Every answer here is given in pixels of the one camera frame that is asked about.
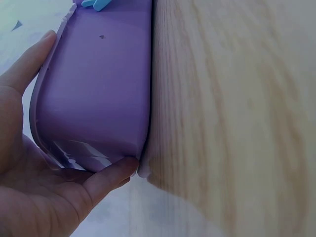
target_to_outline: wood grain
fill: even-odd
[[[316,1],[154,2],[131,236],[315,236]]]

